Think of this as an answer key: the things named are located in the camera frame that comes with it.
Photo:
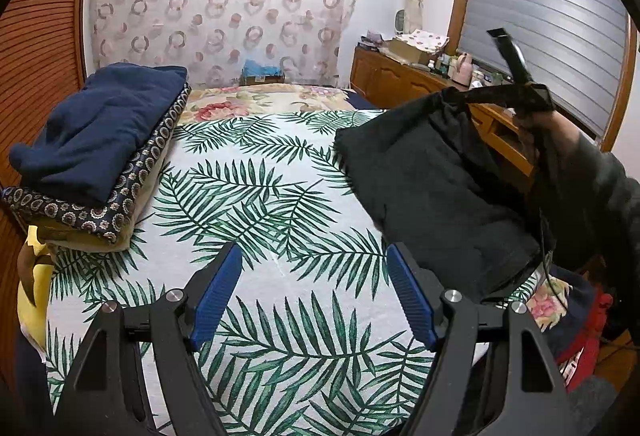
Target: stack of folded bedding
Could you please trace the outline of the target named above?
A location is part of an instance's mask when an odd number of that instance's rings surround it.
[[[33,146],[9,160],[21,186],[2,198],[41,242],[85,252],[126,250],[190,94],[187,70],[111,64],[60,102]]]

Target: wooden dresser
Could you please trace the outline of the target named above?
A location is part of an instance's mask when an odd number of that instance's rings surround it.
[[[446,87],[465,87],[452,80],[405,66],[381,53],[356,48],[351,88],[374,106],[390,109]],[[480,136],[526,177],[533,169],[521,153],[517,129],[509,111],[492,104],[472,104],[471,114]]]

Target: screw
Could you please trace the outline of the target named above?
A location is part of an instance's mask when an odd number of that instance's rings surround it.
[[[118,303],[116,301],[107,301],[102,305],[100,309],[105,313],[113,313],[114,311],[116,311],[117,307]]]
[[[169,302],[178,302],[184,297],[184,292],[180,288],[174,288],[169,290],[165,297]]]
[[[449,302],[460,302],[462,301],[462,294],[458,290],[447,290],[444,292],[444,298]]]
[[[514,301],[511,303],[511,309],[522,315],[523,313],[526,313],[527,305],[520,301]]]

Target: gray roller blind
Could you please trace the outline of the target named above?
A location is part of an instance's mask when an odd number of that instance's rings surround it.
[[[534,79],[602,135],[618,89],[626,20],[620,0],[468,0],[458,49],[507,70],[486,33],[505,28]]]

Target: leaf print bed sheet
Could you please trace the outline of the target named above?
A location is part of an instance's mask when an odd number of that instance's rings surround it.
[[[149,304],[236,241],[240,280],[214,339],[195,355],[229,434],[376,435],[407,418],[433,355],[412,337],[382,235],[332,147],[338,128],[380,112],[178,126],[130,249],[58,251],[47,328],[54,407],[100,304]],[[536,280],[517,297],[528,300]],[[156,427],[174,434],[153,347],[142,344],[142,354]]]

